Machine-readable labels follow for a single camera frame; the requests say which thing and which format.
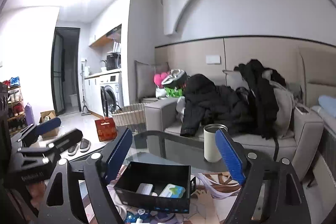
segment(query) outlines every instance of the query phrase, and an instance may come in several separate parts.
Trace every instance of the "white tumbler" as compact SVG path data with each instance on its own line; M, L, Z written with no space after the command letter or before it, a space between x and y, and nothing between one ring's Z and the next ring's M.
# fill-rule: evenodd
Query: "white tumbler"
M204 158L209 162L217 162L222 156L218 151L215 133L218 129L227 131L223 124L213 123L204 127Z

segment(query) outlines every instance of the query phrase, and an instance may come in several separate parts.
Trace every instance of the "woven laundry basket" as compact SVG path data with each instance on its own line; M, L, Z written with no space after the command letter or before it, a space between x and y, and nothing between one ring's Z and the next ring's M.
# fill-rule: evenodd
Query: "woven laundry basket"
M147 148L147 141L145 138L137 138L137 134L146 131L145 119L145 105L146 103L132 104L116 110L112 114L115 126L128 127L134 136L133 148Z

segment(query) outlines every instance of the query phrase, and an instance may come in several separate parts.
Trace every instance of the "silver screw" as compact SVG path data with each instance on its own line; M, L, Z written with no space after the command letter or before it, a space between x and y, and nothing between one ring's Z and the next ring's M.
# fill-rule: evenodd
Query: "silver screw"
M48 159L48 158L43 158L43 159L42 159L42 162L43 162L44 164L47 164L47 163L49 162L49 159Z
M58 161L58 164L59 165L63 165L63 164L66 164L67 163L67 159L60 159L59 161Z
M100 158L100 153L98 153L98 152L93 153L93 154L91 155L91 158L94 159L94 160L99 159L99 158Z
M247 156L252 160L255 160L257 158L257 154L253 152L248 153Z
M285 164L285 165L288 165L288 164L290 164L290 161L287 158L283 158L282 163Z

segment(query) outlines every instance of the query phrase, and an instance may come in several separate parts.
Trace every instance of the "wooden countertop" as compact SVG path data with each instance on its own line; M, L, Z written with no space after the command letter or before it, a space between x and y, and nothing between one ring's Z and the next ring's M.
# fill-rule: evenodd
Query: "wooden countertop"
M112 69L112 70L107 70L107 71L103 71L103 72L98 72L92 75L89 75L87 77L84 77L84 79L90 79L90 78L96 78L102 75L109 75L111 73L117 73L117 72L121 72L121 69Z

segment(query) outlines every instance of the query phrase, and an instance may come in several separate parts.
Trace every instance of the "box handle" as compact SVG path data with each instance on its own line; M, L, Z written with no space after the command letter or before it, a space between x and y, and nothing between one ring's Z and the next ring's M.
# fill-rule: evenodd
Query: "box handle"
M190 189L191 189L190 194L196 191L196 177L193 177L193 179L190 181Z

